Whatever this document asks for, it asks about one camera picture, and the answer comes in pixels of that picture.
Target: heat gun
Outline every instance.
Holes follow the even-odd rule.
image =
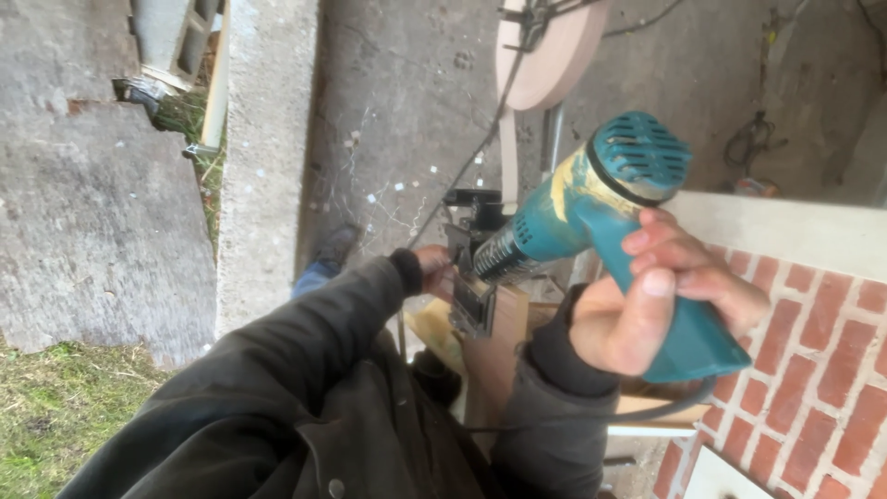
[[[489,231],[492,235],[471,249],[472,273],[493,289],[529,277],[546,262],[594,248],[625,293],[633,277],[622,239],[640,228],[643,207],[677,193],[690,158],[688,144],[653,116],[637,111],[617,116],[530,193],[513,217],[502,218],[497,232]],[[475,210],[478,193],[495,202],[489,191],[474,193]],[[474,234],[484,229],[473,228]],[[463,258],[460,269],[465,264]],[[476,312],[491,317],[489,308]],[[750,363],[711,304],[679,297],[668,336],[643,377],[661,383],[720,376]]]

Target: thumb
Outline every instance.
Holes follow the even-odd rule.
[[[587,320],[576,317],[576,331],[571,329],[570,339],[579,356],[592,366],[622,375],[641,375],[668,333],[674,300],[674,272],[648,268],[628,289],[618,318],[613,313]],[[578,337],[583,329],[585,337]]]

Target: green grass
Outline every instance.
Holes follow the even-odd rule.
[[[138,346],[23,355],[0,337],[0,497],[55,496],[171,376]]]
[[[200,142],[203,131],[203,116],[207,109],[207,91],[198,89],[177,96],[167,96],[160,102],[154,115],[154,126],[161,130],[177,131],[184,134],[188,144]],[[222,168],[225,160],[225,133],[222,134],[222,152],[210,158],[194,156],[194,175],[203,198],[203,214],[207,218],[209,240],[213,244],[213,255],[218,255],[219,208],[222,191]]]

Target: black sleeve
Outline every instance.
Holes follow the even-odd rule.
[[[569,342],[572,307],[584,289],[571,289],[554,318],[521,352],[504,426],[552,417],[605,416],[616,411],[618,376],[585,364]],[[511,498],[587,499],[603,480],[607,425],[578,419],[501,432],[491,466]]]
[[[294,427],[313,418],[326,390],[403,304],[407,280],[398,268],[418,261],[398,261],[378,257],[219,339],[148,399],[59,497],[251,496],[297,441]],[[415,289],[415,275],[408,279]]]

